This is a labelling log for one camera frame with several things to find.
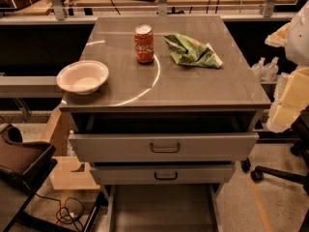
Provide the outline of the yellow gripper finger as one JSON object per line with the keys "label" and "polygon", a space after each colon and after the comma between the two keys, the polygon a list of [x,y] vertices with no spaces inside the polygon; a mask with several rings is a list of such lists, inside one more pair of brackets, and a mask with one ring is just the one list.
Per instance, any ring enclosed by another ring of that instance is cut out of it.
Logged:
{"label": "yellow gripper finger", "polygon": [[267,128],[273,132],[289,129],[308,105],[309,67],[300,66],[291,74],[281,74],[268,113]]}
{"label": "yellow gripper finger", "polygon": [[272,34],[268,35],[265,39],[265,44],[273,47],[284,47],[286,45],[286,38],[290,25],[291,23],[288,22]]}

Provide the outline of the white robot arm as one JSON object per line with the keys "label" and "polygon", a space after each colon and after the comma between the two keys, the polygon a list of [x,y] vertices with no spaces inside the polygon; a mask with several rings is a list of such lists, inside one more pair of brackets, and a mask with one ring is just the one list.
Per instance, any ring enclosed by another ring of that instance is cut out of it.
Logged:
{"label": "white robot arm", "polygon": [[283,132],[309,105],[309,2],[289,23],[268,35],[265,44],[283,46],[286,59],[296,64],[291,74],[279,76],[268,113],[267,128]]}

